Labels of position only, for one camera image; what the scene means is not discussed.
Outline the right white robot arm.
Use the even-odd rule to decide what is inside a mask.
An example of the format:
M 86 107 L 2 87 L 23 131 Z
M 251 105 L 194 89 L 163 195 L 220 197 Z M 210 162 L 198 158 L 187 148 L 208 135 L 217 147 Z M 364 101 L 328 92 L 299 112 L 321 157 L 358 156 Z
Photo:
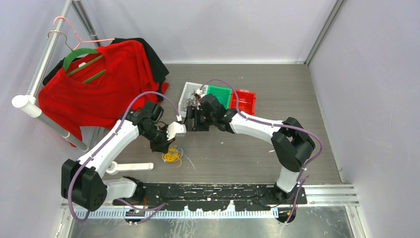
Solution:
M 295 118 L 268 120 L 235 108 L 227 109 L 212 94 L 202 96 L 197 106 L 188 106 L 183 123 L 187 131 L 208 131 L 215 126 L 220 131 L 248 135 L 271 144 L 281 164 L 273 195 L 283 204 L 296 195 L 299 175 L 315 149 L 314 141 Z

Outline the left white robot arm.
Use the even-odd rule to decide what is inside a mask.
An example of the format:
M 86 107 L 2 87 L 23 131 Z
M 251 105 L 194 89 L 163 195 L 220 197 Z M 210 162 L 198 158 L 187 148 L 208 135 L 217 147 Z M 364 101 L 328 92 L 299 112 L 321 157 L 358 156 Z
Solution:
M 178 133 L 185 126 L 177 121 L 158 125 L 162 107 L 148 101 L 137 110 L 129 110 L 117 121 L 111 131 L 89 152 L 74 161 L 68 159 L 61 167 L 61 196 L 90 212 L 105 202 L 124 199 L 133 205 L 143 202 L 144 184 L 139 179 L 124 176 L 104 180 L 115 158 L 139 136 L 149 140 L 154 152 L 167 153 Z

